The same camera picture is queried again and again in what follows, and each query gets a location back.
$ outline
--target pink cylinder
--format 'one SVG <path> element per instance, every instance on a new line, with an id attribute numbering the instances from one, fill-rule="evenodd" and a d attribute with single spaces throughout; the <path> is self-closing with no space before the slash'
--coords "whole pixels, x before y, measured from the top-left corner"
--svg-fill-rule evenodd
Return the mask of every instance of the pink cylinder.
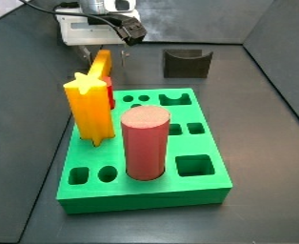
<path id="1" fill-rule="evenodd" d="M 139 106 L 123 114 L 123 144 L 128 175 L 152 180 L 166 169 L 171 114 L 156 106 Z"/>

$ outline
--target shape sorting board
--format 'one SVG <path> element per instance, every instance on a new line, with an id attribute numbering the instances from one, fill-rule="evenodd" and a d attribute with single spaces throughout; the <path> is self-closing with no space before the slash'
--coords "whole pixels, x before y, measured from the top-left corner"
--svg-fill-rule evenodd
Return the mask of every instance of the shape sorting board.
<path id="1" fill-rule="evenodd" d="M 231 178 L 191 89 L 115 91 L 116 137 L 100 147 L 74 127 L 58 200 L 68 214 L 222 203 Z M 166 172 L 139 181 L 126 172 L 122 115 L 156 105 L 172 114 Z"/>

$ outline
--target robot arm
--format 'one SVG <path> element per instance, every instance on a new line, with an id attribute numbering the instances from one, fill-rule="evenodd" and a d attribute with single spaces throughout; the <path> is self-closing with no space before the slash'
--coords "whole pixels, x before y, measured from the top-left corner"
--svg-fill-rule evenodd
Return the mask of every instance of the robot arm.
<path id="1" fill-rule="evenodd" d="M 118 27 L 82 16 L 58 15 L 67 45 L 104 45 L 127 43 L 134 46 L 144 40 L 147 30 L 140 22 L 136 0 L 80 0 L 80 7 L 59 12 L 96 14 Z"/>

